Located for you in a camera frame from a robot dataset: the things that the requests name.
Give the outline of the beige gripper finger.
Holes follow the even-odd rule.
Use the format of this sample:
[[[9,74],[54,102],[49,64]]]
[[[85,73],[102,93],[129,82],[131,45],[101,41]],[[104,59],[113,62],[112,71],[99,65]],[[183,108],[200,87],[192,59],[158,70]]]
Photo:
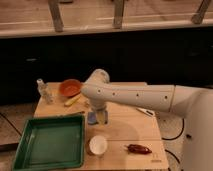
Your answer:
[[[105,112],[104,111],[98,111],[96,113],[96,120],[99,124],[104,125],[106,121]]]

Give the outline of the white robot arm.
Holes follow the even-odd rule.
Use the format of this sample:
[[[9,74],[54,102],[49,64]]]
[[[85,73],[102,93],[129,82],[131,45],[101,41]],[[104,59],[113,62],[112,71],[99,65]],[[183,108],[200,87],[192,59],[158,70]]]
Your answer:
[[[181,171],[213,171],[213,89],[180,85],[119,85],[96,69],[83,83],[81,93],[94,112],[114,102],[172,113],[186,119]]]

